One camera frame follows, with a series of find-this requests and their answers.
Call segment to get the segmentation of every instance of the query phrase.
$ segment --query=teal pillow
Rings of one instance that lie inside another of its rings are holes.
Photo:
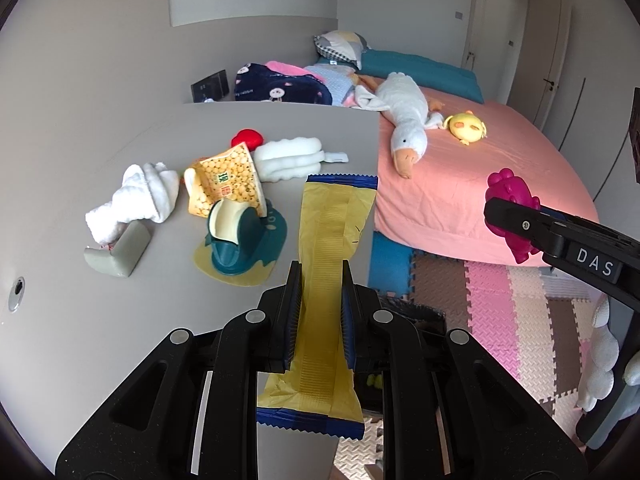
[[[366,50],[362,53],[362,69],[358,73],[387,78],[391,72],[403,72],[419,86],[484,104],[476,74],[470,70],[414,54],[388,50]]]

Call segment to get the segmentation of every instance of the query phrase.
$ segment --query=pink foam tile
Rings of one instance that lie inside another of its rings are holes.
[[[466,275],[473,336],[517,380],[518,335],[506,267],[467,262]]]

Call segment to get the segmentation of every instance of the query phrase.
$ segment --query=white door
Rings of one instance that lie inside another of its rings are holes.
[[[482,96],[506,104],[516,73],[529,0],[475,0],[464,68]]]
[[[524,46],[507,104],[539,130],[558,90],[570,25],[567,0],[530,0]]]

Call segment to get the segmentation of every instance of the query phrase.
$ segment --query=door handle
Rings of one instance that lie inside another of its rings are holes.
[[[465,64],[467,64],[469,62],[469,58],[471,58],[471,70],[473,70],[474,66],[476,65],[476,54],[474,54],[473,52],[469,51],[469,53],[466,55]]]

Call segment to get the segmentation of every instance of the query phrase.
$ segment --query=white plush toy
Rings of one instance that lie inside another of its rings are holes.
[[[593,334],[591,347],[578,385],[577,405],[590,412],[599,399],[607,397],[613,389],[613,366],[620,354],[618,341],[609,331],[609,298],[603,295],[593,313]],[[625,383],[629,386],[640,384],[640,352],[632,357],[625,367]],[[628,404],[620,419],[633,415],[640,406],[640,394]]]
[[[369,86],[371,78],[360,77]],[[398,174],[411,178],[414,164],[427,150],[425,130],[442,128],[444,117],[439,112],[430,114],[429,104],[415,81],[402,72],[392,72],[377,88],[376,96],[389,106],[382,114],[396,129],[391,136],[391,154]]]

